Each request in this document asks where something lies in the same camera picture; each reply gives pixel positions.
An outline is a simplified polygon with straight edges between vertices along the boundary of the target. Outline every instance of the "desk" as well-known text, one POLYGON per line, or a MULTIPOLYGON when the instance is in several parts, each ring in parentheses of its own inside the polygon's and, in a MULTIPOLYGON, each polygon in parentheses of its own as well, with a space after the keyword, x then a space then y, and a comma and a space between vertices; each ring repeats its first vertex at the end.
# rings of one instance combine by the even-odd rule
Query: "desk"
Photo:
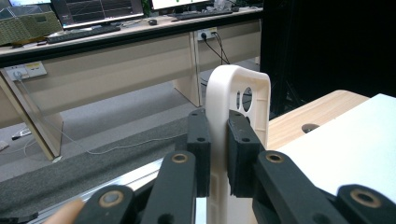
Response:
POLYGON ((333 91, 269 122, 268 150, 277 150, 304 135, 302 126, 323 125, 369 98, 350 91, 333 91))
MULTIPOLYGON (((1 116, 0 127, 22 119, 48 159, 53 160, 60 155, 63 121, 59 113, 67 109, 170 80, 200 106, 199 73, 220 65, 220 59, 197 41, 196 31, 218 27, 224 50, 235 63, 260 55, 261 16, 260 9, 252 9, 193 21, 160 17, 157 26, 143 21, 116 33, 59 44, 1 48, 0 68, 41 61, 48 74, 25 79, 23 83, 31 93, 27 94, 0 69, 0 85, 6 93, 0 94, 0 100, 7 102, 8 114, 1 116), (13 116, 15 110, 21 119, 13 116)), ((219 52, 217 40, 208 42, 219 52)))

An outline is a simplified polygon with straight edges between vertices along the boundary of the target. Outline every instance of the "white cable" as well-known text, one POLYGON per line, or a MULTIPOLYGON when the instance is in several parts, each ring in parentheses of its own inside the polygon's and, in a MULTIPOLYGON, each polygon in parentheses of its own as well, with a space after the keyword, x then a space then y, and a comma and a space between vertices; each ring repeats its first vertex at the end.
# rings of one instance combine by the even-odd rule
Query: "white cable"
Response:
POLYGON ((34 143, 36 143, 36 142, 33 142, 33 143, 31 143, 30 145, 27 146, 27 144, 29 144, 29 142, 31 142, 33 139, 34 139, 34 138, 32 138, 32 139, 30 139, 29 141, 27 141, 24 147, 21 147, 20 149, 17 149, 17 150, 15 150, 15 151, 0 153, 0 156, 2 156, 2 155, 8 155, 8 154, 13 154, 13 153, 16 153, 16 152, 25 150, 27 147, 30 147, 31 145, 33 145, 34 143))
MULTIPOLYGON (((47 119, 45 118, 45 116, 44 116, 44 113, 42 112, 42 110, 40 109, 40 107, 39 107, 38 104, 36 103, 35 99, 33 98, 32 94, 29 92, 29 90, 27 89, 27 87, 24 85, 23 81, 22 81, 21 79, 19 79, 19 82, 22 84, 23 88, 26 90, 26 92, 27 92, 27 94, 29 95, 29 97, 31 98, 33 104, 37 107, 38 112, 39 112, 41 115, 43 115, 44 121, 46 121, 46 122, 47 122, 50 126, 52 126, 56 131, 58 131, 59 133, 63 134, 67 139, 69 139, 70 141, 72 141, 73 143, 75 143, 76 145, 78 145, 82 150, 84 150, 85 152, 87 152, 87 153, 89 153, 89 154, 91 154, 91 155, 102 155, 102 154, 105 154, 105 153, 110 152, 110 151, 115 150, 115 149, 127 148, 127 147, 137 147, 137 146, 141 146, 141 145, 144 145, 144 144, 146 144, 146 143, 149 143, 149 142, 162 141, 162 140, 169 140, 169 139, 173 139, 173 138, 176 138, 176 137, 179 137, 179 136, 185 134, 185 133, 183 133, 183 134, 178 134, 178 135, 171 136, 171 137, 158 138, 158 139, 151 139, 151 140, 148 140, 148 141, 145 141, 145 142, 141 142, 141 143, 137 143, 137 144, 134 144, 134 145, 125 146, 125 147, 113 147, 113 148, 111 148, 111 149, 109 149, 109 150, 106 150, 106 151, 104 151, 104 152, 91 152, 91 151, 87 150, 86 148, 84 148, 84 146, 82 146, 80 143, 76 142, 76 141, 73 140, 71 137, 69 137, 69 135, 67 135, 66 133, 64 133, 62 130, 58 129, 52 122, 50 122, 49 120, 47 120, 47 119)), ((25 153, 25 156, 27 156, 27 155, 26 155, 26 145, 25 145, 25 147, 23 148, 24 153, 25 153)))
POLYGON ((31 160, 31 161, 42 161, 42 160, 36 160, 36 159, 33 159, 33 158, 31 158, 31 157, 29 157, 28 155, 27 155, 27 153, 26 153, 26 148, 28 148, 28 144, 29 144, 29 142, 31 142, 32 140, 35 140, 34 138, 32 138, 32 139, 30 139, 28 142, 26 142, 26 144, 25 144, 25 146, 24 146, 24 148, 23 148, 23 154, 24 154, 24 156, 27 158, 27 159, 29 159, 29 160, 31 160))
POLYGON ((137 144, 134 144, 134 145, 125 146, 125 147, 113 147, 113 148, 111 148, 111 149, 109 149, 109 150, 106 150, 106 151, 104 151, 104 152, 91 152, 91 151, 89 151, 89 150, 86 150, 86 151, 87 151, 88 153, 92 154, 92 155, 102 155, 102 154, 105 154, 105 153, 110 152, 110 151, 115 150, 115 149, 121 149, 121 148, 127 148, 127 147, 137 147, 137 146, 141 146, 141 145, 144 145, 144 144, 146 144, 146 143, 150 143, 150 142, 154 142, 154 141, 163 141, 163 140, 169 140, 169 139, 177 138, 177 137, 180 137, 180 136, 182 136, 182 135, 184 135, 184 134, 185 134, 185 133, 178 134, 178 135, 171 136, 171 137, 150 139, 150 140, 145 141, 145 142, 141 142, 141 143, 137 143, 137 144))

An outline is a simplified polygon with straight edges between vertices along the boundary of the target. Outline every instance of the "black cable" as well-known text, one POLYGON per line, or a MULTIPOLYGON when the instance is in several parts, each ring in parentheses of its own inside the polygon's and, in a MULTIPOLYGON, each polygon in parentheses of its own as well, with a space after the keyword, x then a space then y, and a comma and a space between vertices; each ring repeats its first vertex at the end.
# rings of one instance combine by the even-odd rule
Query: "black cable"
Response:
POLYGON ((216 38, 216 39, 218 40, 218 42, 219 42, 220 50, 221 50, 221 59, 222 59, 222 54, 223 54, 224 50, 222 49, 221 39, 219 39, 219 37, 216 35, 216 32, 213 32, 212 34, 215 35, 215 38, 216 38))
POLYGON ((222 58, 222 54, 224 53, 225 59, 227 60, 228 64, 230 64, 230 60, 228 60, 227 54, 224 51, 224 48, 222 47, 222 42, 221 42, 221 37, 219 35, 218 32, 213 32, 213 34, 215 35, 216 39, 219 42, 220 48, 221 48, 221 58, 222 58))
MULTIPOLYGON (((210 49, 212 49, 212 47, 210 47, 210 45, 206 42, 206 39, 204 39, 204 41, 205 41, 205 43, 207 44, 207 46, 208 46, 210 49)), ((221 58, 221 56, 220 56, 214 49, 212 49, 212 50, 213 50, 213 52, 215 52, 215 53, 219 56, 219 58, 221 58)), ((227 64, 230 64, 229 62, 225 61, 225 60, 222 59, 222 58, 221 58, 221 61, 222 61, 222 62, 225 62, 225 63, 227 63, 227 64)))

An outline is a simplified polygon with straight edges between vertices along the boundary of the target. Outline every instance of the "white plastic object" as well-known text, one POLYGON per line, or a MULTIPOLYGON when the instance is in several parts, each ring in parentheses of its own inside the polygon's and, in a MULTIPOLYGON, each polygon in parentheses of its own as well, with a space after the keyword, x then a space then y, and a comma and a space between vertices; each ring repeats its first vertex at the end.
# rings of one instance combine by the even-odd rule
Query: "white plastic object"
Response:
POLYGON ((206 87, 206 117, 212 138, 210 196, 206 205, 206 224, 257 223, 250 199, 230 196, 227 178, 227 120, 229 110, 242 113, 250 120, 263 146, 267 146, 270 113, 270 78, 264 74, 237 65, 217 67, 206 87), (248 111, 242 104, 246 88, 251 88, 252 99, 248 111), (239 92, 239 108, 236 99, 239 92))

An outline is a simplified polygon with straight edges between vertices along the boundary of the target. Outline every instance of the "table surface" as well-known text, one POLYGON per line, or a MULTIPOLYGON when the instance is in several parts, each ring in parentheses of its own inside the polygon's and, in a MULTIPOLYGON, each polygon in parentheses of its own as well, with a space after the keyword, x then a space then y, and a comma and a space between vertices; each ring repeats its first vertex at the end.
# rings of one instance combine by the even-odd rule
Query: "table surface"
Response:
POLYGON ((351 91, 333 91, 269 122, 267 149, 276 150, 304 135, 302 126, 319 126, 344 114, 369 98, 351 91))

